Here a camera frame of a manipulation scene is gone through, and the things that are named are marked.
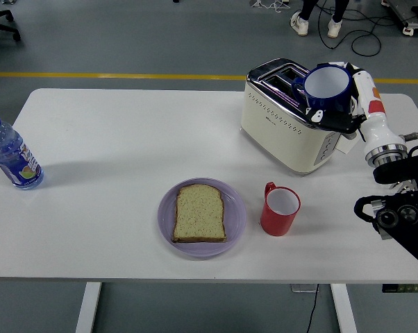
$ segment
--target bread crust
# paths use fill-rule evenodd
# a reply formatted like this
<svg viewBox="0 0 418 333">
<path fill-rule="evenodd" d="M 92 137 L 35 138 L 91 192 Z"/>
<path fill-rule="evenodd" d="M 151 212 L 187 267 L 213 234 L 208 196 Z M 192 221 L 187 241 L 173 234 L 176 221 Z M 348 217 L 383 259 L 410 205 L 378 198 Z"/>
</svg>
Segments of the bread crust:
<svg viewBox="0 0 418 333">
<path fill-rule="evenodd" d="M 178 224 L 178 219 L 177 219 L 177 217 L 178 217 L 178 199 L 180 198 L 180 195 L 183 193 L 183 191 L 187 187 L 192 187 L 192 186 L 195 186 L 195 185 L 204 185 L 204 186 L 207 186 L 207 187 L 212 187 L 213 189 L 217 190 L 218 197 L 219 197 L 221 207 L 222 207 L 221 226 L 223 228 L 223 234 L 224 234 L 223 237 L 179 237 L 179 236 L 176 236 L 176 228 L 177 228 L 177 224 Z M 174 224 L 174 232 L 172 234 L 172 241 L 174 243 L 199 243 L 199 242 L 223 243 L 227 240 L 226 230 L 225 230 L 225 227 L 224 227 L 224 201 L 221 197 L 221 191 L 218 188 L 213 187 L 211 185 L 206 185 L 206 184 L 189 184 L 189 185 L 185 185 L 185 186 L 180 188 L 176 198 L 177 198 L 177 203 L 175 204 L 175 224 Z"/>
</svg>

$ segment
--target bottle label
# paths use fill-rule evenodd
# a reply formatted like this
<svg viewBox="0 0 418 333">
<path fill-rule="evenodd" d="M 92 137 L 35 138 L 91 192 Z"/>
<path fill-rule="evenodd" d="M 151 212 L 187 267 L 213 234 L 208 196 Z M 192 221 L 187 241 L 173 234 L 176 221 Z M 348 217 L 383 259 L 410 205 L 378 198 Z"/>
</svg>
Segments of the bottle label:
<svg viewBox="0 0 418 333">
<path fill-rule="evenodd" d="M 0 167 L 16 187 L 29 186 L 41 176 L 41 166 L 24 142 L 19 155 L 8 163 L 0 163 Z"/>
</svg>

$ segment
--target bread slice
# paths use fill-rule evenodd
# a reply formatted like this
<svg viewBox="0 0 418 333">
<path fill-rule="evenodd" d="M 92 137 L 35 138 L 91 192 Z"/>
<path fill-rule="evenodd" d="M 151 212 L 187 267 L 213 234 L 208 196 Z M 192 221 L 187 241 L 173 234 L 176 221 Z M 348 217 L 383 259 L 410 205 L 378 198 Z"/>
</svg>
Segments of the bread slice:
<svg viewBox="0 0 418 333">
<path fill-rule="evenodd" d="M 173 242 L 224 242 L 224 202 L 220 190 L 205 184 L 180 188 L 176 197 Z"/>
</svg>

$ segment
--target purple plate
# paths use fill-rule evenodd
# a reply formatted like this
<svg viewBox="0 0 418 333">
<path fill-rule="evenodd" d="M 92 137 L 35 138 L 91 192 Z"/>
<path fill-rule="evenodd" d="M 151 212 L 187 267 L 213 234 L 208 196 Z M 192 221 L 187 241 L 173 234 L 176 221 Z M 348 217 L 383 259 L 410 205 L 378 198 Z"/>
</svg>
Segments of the purple plate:
<svg viewBox="0 0 418 333">
<path fill-rule="evenodd" d="M 190 184 L 206 184 L 221 192 L 224 202 L 224 228 L 227 241 L 224 243 L 174 243 L 172 234 L 175 224 L 176 196 L 181 187 Z M 158 226 L 166 241 L 173 247 L 193 257 L 211 257 L 232 248 L 246 226 L 246 207 L 238 193 L 229 185 L 211 178 L 193 178 L 172 187 L 162 198 L 158 208 Z"/>
</svg>

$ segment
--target chair leg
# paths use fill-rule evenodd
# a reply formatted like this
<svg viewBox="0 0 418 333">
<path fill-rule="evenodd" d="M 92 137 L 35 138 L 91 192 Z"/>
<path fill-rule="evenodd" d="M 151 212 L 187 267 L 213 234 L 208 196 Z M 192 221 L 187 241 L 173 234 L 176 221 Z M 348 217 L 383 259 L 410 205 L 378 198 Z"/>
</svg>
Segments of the chair leg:
<svg viewBox="0 0 418 333">
<path fill-rule="evenodd" d="M 0 17 L 1 16 L 5 16 L 7 21 L 10 21 L 10 22 L 13 21 L 12 12 L 10 12 L 9 10 L 1 10 L 0 11 Z M 15 28 L 11 28 L 9 26 L 4 26 L 3 24 L 0 24 L 0 30 L 9 31 L 9 32 L 13 33 L 13 39 L 16 40 L 16 41 L 21 40 L 21 35 L 19 34 L 19 31 Z"/>
<path fill-rule="evenodd" d="M 13 15 L 10 10 L 0 10 L 0 17 L 5 16 L 7 21 L 12 22 L 13 21 Z"/>
</svg>

